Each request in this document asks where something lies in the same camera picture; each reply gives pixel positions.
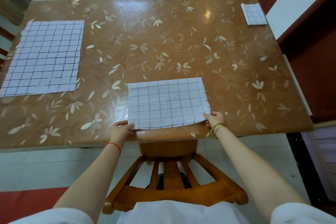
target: gold bracelet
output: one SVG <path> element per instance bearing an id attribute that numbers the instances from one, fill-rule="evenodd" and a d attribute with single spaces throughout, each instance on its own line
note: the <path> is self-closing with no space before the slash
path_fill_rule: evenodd
<path id="1" fill-rule="evenodd" d="M 225 126 L 225 124 L 224 123 L 217 123 L 215 126 L 213 126 L 212 127 L 212 129 L 210 130 L 210 135 L 211 135 L 211 137 L 213 137 L 212 136 L 212 132 L 213 132 L 213 130 L 214 130 L 214 128 L 216 127 L 216 126 L 218 126 L 218 125 L 223 125 L 223 126 Z"/>

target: grid paper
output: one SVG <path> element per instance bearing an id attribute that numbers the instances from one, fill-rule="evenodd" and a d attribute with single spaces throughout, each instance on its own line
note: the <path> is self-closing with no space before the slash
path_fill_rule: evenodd
<path id="1" fill-rule="evenodd" d="M 259 3 L 253 5 L 241 4 L 241 8 L 244 12 L 247 25 L 255 26 L 267 24 L 266 18 Z"/>
<path id="2" fill-rule="evenodd" d="M 75 90 L 84 21 L 28 22 L 0 97 Z"/>
<path id="3" fill-rule="evenodd" d="M 180 127 L 210 114 L 202 78 L 129 83 L 128 98 L 128 123 L 134 129 Z"/>

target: red mat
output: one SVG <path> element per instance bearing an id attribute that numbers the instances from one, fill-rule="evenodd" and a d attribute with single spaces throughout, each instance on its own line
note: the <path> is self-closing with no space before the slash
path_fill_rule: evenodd
<path id="1" fill-rule="evenodd" d="M 67 189 L 68 187 L 0 192 L 0 224 L 53 208 Z"/>

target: red string bracelet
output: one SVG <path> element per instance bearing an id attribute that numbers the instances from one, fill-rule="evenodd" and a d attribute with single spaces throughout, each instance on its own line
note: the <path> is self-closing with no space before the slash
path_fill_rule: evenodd
<path id="1" fill-rule="evenodd" d="M 117 148 L 118 148 L 118 150 L 119 150 L 119 153 L 120 153 L 120 155 L 121 155 L 121 148 L 116 144 L 116 143 L 111 143 L 111 142 L 109 142 L 109 143 L 107 143 L 107 145 L 108 144 L 114 144 L 115 146 L 117 146 Z"/>

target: dining table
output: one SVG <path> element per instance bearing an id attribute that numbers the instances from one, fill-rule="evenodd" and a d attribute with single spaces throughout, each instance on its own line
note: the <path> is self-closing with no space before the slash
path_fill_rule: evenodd
<path id="1" fill-rule="evenodd" d="M 303 132 L 312 122 L 258 0 L 33 0 L 21 23 L 84 20 L 74 91 L 0 98 L 0 148 L 85 147 L 128 119 L 128 83 L 201 77 L 212 111 L 237 136 Z M 2 84 L 18 35 L 0 72 Z M 209 137 L 205 121 L 136 130 L 129 141 Z"/>

